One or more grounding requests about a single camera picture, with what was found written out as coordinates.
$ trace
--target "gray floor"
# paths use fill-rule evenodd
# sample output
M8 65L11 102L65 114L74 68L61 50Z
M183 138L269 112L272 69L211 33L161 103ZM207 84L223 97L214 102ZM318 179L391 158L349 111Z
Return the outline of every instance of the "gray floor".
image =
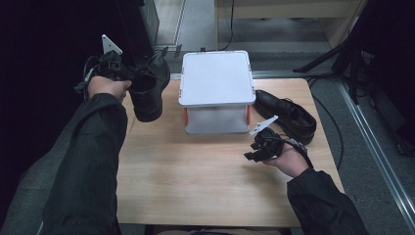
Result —
M182 53L174 58L166 56L173 73L181 71L184 53L199 51L201 47L214 49L213 0L187 0L177 44ZM220 24L220 46L229 39L229 22ZM307 64L330 50L318 22L314 19L268 19L234 21L234 40L229 49L247 50L253 71L290 71ZM328 69L333 60L319 68ZM389 187L357 127L339 89L341 76L318 79L311 86L312 94L324 105L339 126L344 140L344 157L339 174L346 194L356 205L370 234L410 234ZM327 135L335 162L340 160L341 141L328 113L317 102L316 107ZM359 104L370 123L383 151L411 197L415 196L415 159L401 156L392 135L386 129L378 112L370 106L370 99L359 98ZM8 218L0 234L36 234L41 222L41 210L65 150L68 136L64 134L52 151L39 160L23 177ZM144 226L122 224L123 234L144 234ZM292 230L301 234L299 229Z
M185 0L155 0L155 5L160 21L156 44L175 45Z

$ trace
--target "wooden table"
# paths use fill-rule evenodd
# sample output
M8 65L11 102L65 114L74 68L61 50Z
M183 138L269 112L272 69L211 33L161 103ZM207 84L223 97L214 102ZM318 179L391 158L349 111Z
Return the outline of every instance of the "wooden table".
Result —
M234 19L317 18L332 47L346 37L367 0L235 0ZM231 18L232 0L215 0L216 41L218 20Z
M163 113L153 122L135 119L129 97L127 135L119 156L118 219L121 223L300 226L287 199L291 179L276 167L250 162L254 137L189 135L178 103L180 80L162 93ZM317 170L331 174L343 191L320 118L303 79L254 81L255 89L290 98L317 120L308 154ZM263 118L252 109L251 129ZM278 133L281 128L270 125Z

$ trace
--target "person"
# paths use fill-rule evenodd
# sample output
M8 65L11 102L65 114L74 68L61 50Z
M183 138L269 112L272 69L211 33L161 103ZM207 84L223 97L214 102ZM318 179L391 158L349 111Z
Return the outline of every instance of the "person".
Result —
M72 118L69 149L44 207L40 234L119 234L116 174L127 126L121 103L130 85L131 81L91 78L89 100ZM304 234L368 234L354 204L330 175L309 168L292 146L285 144L280 157L263 163L293 177L288 198Z

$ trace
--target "black cable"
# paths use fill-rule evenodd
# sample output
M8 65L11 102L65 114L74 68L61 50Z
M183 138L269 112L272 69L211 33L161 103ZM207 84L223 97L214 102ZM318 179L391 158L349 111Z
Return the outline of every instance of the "black cable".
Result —
M308 84L308 86L311 88L311 86L314 84L314 82L319 78L326 78L328 76L334 75L333 72L326 72L319 75L311 75L305 78L305 80L309 83L311 81L311 84Z
M309 87L311 88L311 86L315 83L315 81L317 80L318 77L313 77L311 78L309 81L312 81L312 83L309 85ZM311 94L312 98L317 101L318 104L320 104L320 106L323 108L323 110L327 113L327 115L330 117L330 119L333 122L333 125L336 127L336 130L339 134L339 139L340 139L340 145L341 145L341 149L340 149L340 158L339 161L336 164L336 169L339 170L340 166L342 165L342 160L343 160L343 156L345 154L345 142L343 140L343 135L342 132L340 131L340 128L336 122L336 120L333 118L332 114L327 110L327 108L323 105L323 103L317 99L317 97L315 97L313 94Z
M83 66L83 77L82 77L82 79L84 79L85 76L86 76L86 74L89 73L89 70L92 69L92 68L89 68L88 69L89 64L91 63L92 60L96 60L97 61L97 64L96 65L99 64L99 62L98 62L99 58L97 56L91 56L91 57L89 57L88 60L86 60L85 65Z
M362 90L362 94L356 94L357 97L362 98L368 95L368 87L373 82L372 77L368 76L366 73L374 59L373 56L365 56L363 52L360 54L359 60L359 73L357 76L357 88Z
M235 0L232 0L232 11L231 11L231 39L229 39L229 42L228 42L228 44L225 47L223 47L222 49L219 49L218 51L224 51L224 50L226 50L229 47L229 45L231 44L232 40L233 40L233 12L234 12L234 9L235 9Z

